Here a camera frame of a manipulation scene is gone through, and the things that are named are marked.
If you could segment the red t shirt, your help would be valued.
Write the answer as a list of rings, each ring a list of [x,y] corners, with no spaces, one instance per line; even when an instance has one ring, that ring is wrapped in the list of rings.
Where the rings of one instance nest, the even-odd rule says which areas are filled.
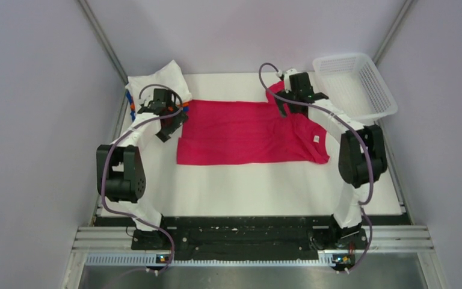
[[[214,166],[330,160],[326,130],[300,113],[281,116],[266,102],[193,100],[178,139],[181,165]]]

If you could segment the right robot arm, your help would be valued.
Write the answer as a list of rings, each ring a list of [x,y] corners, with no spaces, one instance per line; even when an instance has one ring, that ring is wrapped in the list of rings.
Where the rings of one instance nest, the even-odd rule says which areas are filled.
[[[279,92],[267,91],[274,97],[282,116],[302,113],[321,125],[339,144],[337,168],[345,185],[330,217],[328,242],[345,248],[361,240],[364,207],[373,197],[374,184],[387,170],[383,131],[378,125],[364,125],[350,118],[330,98],[315,92],[308,73],[295,69],[276,70],[283,81]]]

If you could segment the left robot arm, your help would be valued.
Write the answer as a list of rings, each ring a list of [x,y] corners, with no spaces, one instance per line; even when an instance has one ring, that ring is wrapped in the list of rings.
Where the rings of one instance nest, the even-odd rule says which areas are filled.
[[[131,218],[154,249],[174,250],[173,237],[161,228],[162,214],[152,206],[143,209],[139,204],[148,185],[141,151],[154,137],[167,142],[188,116],[173,89],[162,84],[146,88],[153,90],[152,98],[141,107],[132,125],[111,144],[97,148],[97,189],[103,207]]]

